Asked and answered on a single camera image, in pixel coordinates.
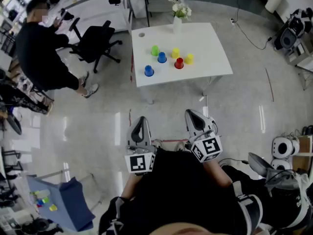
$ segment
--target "yellow cup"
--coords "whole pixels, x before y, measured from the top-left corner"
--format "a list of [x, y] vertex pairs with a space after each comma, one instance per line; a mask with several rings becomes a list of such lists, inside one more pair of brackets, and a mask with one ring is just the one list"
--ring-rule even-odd
[[179, 58], [179, 49], [178, 48], [174, 48], [172, 51], [172, 58], [174, 59], [178, 59]]
[[188, 54], [187, 57], [185, 58], [185, 63], [188, 65], [193, 64], [194, 63], [194, 55]]

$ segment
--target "wall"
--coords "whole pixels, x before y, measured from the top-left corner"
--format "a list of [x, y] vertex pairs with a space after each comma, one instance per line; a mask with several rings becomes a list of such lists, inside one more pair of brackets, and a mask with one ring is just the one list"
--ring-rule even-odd
[[313, 9], [313, 0], [283, 0], [276, 9], [276, 12], [285, 22], [296, 9], [306, 9], [307, 7]]

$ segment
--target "cup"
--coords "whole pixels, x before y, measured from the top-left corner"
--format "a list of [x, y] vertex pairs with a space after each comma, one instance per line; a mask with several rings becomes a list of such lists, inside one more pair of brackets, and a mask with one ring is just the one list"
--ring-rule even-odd
[[178, 58], [174, 65], [175, 65], [176, 69], [182, 69], [184, 67], [183, 59], [182, 58]]
[[158, 56], [158, 54], [159, 54], [159, 49], [158, 49], [158, 46], [157, 45], [153, 45], [152, 46], [152, 50], [151, 50], [151, 54], [153, 55], [153, 56]]
[[179, 58], [179, 49], [178, 48], [174, 48], [172, 51], [172, 58]]
[[152, 69], [150, 65], [147, 65], [145, 67], [145, 75], [146, 76], [152, 76], [155, 73], [155, 71]]
[[164, 53], [164, 52], [160, 52], [160, 53], [158, 54], [157, 60], [158, 60], [159, 63], [162, 63], [162, 64], [165, 63], [166, 60], [167, 60], [167, 58], [166, 58], [166, 56], [165, 56], [165, 53]]
[[185, 58], [185, 63], [188, 65], [193, 64], [194, 63], [194, 55], [188, 54], [187, 57]]

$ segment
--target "glossy floor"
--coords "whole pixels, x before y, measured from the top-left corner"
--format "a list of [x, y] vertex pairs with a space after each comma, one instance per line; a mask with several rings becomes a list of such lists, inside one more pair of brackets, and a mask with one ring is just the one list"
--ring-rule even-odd
[[[236, 10], [222, 5], [220, 11], [210, 10], [211, 5], [205, 2], [190, 5], [192, 22], [212, 22], [233, 69], [233, 75], [224, 76], [207, 98], [201, 99], [199, 88], [204, 88], [209, 78], [152, 86], [155, 103], [147, 104], [132, 72], [131, 37], [118, 33], [113, 39], [122, 40], [123, 45], [113, 47], [111, 54], [122, 61], [117, 64], [102, 57], [98, 74], [92, 73], [93, 64], [80, 62], [68, 49], [60, 51], [75, 75], [90, 72], [87, 86], [99, 83], [95, 95], [85, 99], [70, 89], [55, 91], [50, 116], [19, 109], [23, 135], [16, 135], [9, 127], [5, 132], [5, 149], [23, 152], [28, 173], [44, 175], [68, 163], [71, 177], [94, 174], [105, 197], [104, 204], [94, 211], [95, 227], [109, 200], [119, 195], [126, 183], [126, 131], [130, 121], [140, 116], [148, 119], [153, 139], [177, 140], [188, 138], [186, 109], [208, 112], [221, 136], [224, 152], [220, 159], [247, 159], [252, 151], [269, 162], [274, 137], [313, 122], [312, 89], [303, 91], [297, 70], [287, 65], [282, 53], [275, 52], [271, 44], [264, 50], [254, 47], [229, 21]], [[254, 44], [263, 47], [274, 32], [251, 13], [240, 11], [239, 15], [240, 27]], [[172, 21], [171, 14], [155, 14], [151, 25]], [[134, 20], [133, 28], [140, 27], [146, 27], [145, 19]], [[233, 164], [255, 177], [247, 165]], [[92, 206], [98, 195], [94, 187], [84, 189]]]

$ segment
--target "blue cup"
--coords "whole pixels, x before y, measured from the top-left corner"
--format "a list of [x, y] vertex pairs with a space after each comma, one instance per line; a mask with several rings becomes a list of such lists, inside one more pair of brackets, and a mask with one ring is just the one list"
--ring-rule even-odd
[[155, 73], [155, 71], [152, 69], [150, 65], [147, 65], [145, 67], [145, 75], [146, 76], [152, 76]]
[[167, 58], [166, 58], [166, 56], [165, 56], [165, 53], [164, 53], [164, 52], [160, 52], [160, 53], [158, 54], [157, 60], [158, 60], [159, 63], [162, 63], [162, 64], [165, 63], [166, 60], [167, 60]]

